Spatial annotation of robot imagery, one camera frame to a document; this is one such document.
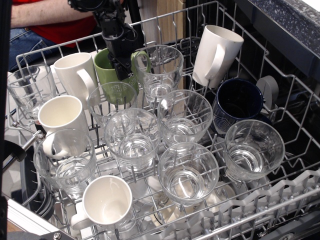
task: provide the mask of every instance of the blue jeans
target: blue jeans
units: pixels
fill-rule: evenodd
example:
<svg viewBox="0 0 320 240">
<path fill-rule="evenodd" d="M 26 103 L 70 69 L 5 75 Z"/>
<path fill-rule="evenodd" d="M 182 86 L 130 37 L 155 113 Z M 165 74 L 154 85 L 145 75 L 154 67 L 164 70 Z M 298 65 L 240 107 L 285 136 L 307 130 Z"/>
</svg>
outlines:
<svg viewBox="0 0 320 240">
<path fill-rule="evenodd" d="M 10 30 L 9 41 L 9 72 L 13 72 L 18 69 L 16 56 L 25 54 L 34 50 L 43 49 L 55 45 L 54 42 L 41 37 L 28 28 L 14 28 Z M 51 54 L 57 51 L 58 48 L 44 51 L 44 55 Z M 42 58 L 41 52 L 26 56 L 26 61 L 31 63 L 32 61 Z M 19 62 L 22 67 L 26 65 L 23 58 L 19 58 Z"/>
</svg>

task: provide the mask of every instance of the dark blue mug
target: dark blue mug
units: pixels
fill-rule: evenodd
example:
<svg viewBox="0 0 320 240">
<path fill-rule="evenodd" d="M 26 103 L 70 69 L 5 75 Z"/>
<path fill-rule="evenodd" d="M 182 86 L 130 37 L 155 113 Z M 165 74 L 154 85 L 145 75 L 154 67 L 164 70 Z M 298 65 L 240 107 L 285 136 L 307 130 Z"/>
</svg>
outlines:
<svg viewBox="0 0 320 240">
<path fill-rule="evenodd" d="M 259 117 L 263 105 L 264 97 L 256 85 L 240 78 L 227 80 L 216 92 L 211 128 L 224 137 L 236 122 Z"/>
</svg>

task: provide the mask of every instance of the white mug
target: white mug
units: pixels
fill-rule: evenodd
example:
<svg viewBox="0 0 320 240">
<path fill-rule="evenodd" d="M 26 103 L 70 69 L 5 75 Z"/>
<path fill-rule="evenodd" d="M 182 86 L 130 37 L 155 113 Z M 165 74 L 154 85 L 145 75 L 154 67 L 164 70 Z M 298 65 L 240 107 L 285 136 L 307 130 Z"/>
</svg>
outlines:
<svg viewBox="0 0 320 240">
<path fill-rule="evenodd" d="M 39 110 L 38 119 L 47 135 L 62 129 L 78 129 L 89 134 L 81 101 L 71 95 L 56 96 Z"/>
<path fill-rule="evenodd" d="M 95 224 L 103 229 L 118 228 L 132 218 L 132 201 L 131 189 L 122 178 L 113 175 L 98 177 L 86 187 L 70 225 L 74 230 Z"/>
<path fill-rule="evenodd" d="M 193 80 L 205 87 L 218 87 L 243 42 L 244 39 L 231 30 L 216 25 L 205 26 L 195 58 Z"/>
<path fill-rule="evenodd" d="M 88 109 L 88 97 L 98 87 L 91 54 L 77 52 L 64 56 L 53 67 L 67 93 L 80 99 L 83 108 Z"/>
<path fill-rule="evenodd" d="M 60 152 L 52 153 L 54 132 L 63 129 L 77 129 L 89 135 L 87 118 L 81 101 L 75 96 L 62 95 L 47 101 L 39 110 L 38 120 L 46 131 L 46 138 L 43 142 L 43 151 L 57 160 L 63 159 L 71 148 L 68 139 L 61 139 L 65 146 Z M 79 144 L 77 149 L 72 151 L 84 151 L 85 145 Z"/>
</svg>

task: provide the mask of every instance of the red shirt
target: red shirt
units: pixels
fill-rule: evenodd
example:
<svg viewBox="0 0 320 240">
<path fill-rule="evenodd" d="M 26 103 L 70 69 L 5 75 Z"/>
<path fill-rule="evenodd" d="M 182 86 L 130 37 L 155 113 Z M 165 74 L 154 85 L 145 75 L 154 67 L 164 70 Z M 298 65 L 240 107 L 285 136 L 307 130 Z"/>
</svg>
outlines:
<svg viewBox="0 0 320 240">
<path fill-rule="evenodd" d="M 13 0 L 13 4 L 18 5 L 39 1 L 42 0 Z M 29 26 L 29 29 L 56 44 L 62 44 L 90 35 L 96 25 L 97 23 L 95 21 L 95 18 L 93 16 L 90 16 L 75 21 Z"/>
</svg>

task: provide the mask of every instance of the glass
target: glass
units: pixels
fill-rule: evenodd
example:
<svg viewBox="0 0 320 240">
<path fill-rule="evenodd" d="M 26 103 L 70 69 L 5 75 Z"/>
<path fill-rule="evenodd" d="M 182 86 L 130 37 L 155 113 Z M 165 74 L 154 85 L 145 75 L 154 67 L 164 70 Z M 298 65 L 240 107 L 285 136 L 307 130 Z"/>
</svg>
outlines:
<svg viewBox="0 0 320 240">
<path fill-rule="evenodd" d="M 163 145 L 196 143 L 205 135 L 213 119 L 213 110 L 201 94 L 175 90 L 159 102 L 157 115 L 162 129 Z"/>
<path fill-rule="evenodd" d="M 169 147 L 159 160 L 157 172 L 163 192 L 172 202 L 184 206 L 200 203 L 219 180 L 216 158 L 194 142 Z"/>
<path fill-rule="evenodd" d="M 7 77 L 7 89 L 15 103 L 23 108 L 36 124 L 44 103 L 56 96 L 56 85 L 47 65 L 32 65 Z"/>
<path fill-rule="evenodd" d="M 46 182 L 72 199 L 81 198 L 96 178 L 95 146 L 80 130 L 63 129 L 46 136 L 36 148 L 33 162 Z"/>
<path fill-rule="evenodd" d="M 127 83 L 108 82 L 90 94 L 87 104 L 97 124 L 104 128 L 119 110 L 137 107 L 137 92 Z"/>
<path fill-rule="evenodd" d="M 234 182 L 260 179 L 280 166 L 285 152 L 284 141 L 272 126 L 255 119 L 239 121 L 225 135 L 225 173 Z"/>
<path fill-rule="evenodd" d="M 140 108 L 119 111 L 109 119 L 104 130 L 111 154 L 128 171 L 137 173 L 152 166 L 161 136 L 156 116 Z"/>
<path fill-rule="evenodd" d="M 153 108 L 157 107 L 164 95 L 177 89 L 184 65 L 184 56 L 171 46 L 148 46 L 137 53 L 134 64 L 146 100 Z"/>
</svg>

